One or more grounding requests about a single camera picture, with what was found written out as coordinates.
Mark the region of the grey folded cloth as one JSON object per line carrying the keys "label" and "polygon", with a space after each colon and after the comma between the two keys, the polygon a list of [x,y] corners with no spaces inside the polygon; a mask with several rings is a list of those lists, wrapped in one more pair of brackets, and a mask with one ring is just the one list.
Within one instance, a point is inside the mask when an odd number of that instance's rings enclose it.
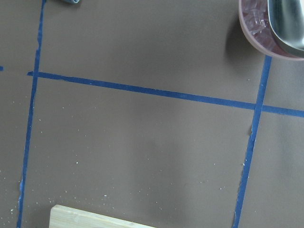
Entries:
{"label": "grey folded cloth", "polygon": [[59,2],[62,2],[63,4],[70,4],[70,5],[75,5],[79,4],[81,0],[58,0]]}

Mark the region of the wooden cutting board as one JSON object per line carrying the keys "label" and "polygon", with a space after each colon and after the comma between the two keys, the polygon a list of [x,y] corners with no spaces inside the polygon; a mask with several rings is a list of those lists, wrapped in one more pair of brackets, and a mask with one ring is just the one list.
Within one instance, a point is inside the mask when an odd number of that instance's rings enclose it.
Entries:
{"label": "wooden cutting board", "polygon": [[50,211],[50,228],[146,228],[147,225],[84,210],[55,205]]}

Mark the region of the pink bowl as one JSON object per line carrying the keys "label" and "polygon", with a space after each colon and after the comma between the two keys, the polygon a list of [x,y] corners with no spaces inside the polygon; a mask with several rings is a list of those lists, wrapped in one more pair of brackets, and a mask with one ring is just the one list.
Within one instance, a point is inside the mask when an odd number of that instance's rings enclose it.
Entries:
{"label": "pink bowl", "polygon": [[265,55],[279,59],[303,61],[285,52],[275,40],[268,17],[268,0],[240,0],[238,16],[242,31],[249,43]]}

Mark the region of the metal scoop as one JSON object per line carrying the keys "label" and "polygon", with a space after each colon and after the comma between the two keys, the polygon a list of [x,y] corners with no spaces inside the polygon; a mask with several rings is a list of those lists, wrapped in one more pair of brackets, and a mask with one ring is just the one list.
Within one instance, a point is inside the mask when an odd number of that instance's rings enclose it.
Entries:
{"label": "metal scoop", "polygon": [[285,52],[304,57],[304,2],[269,0],[268,17],[275,40]]}

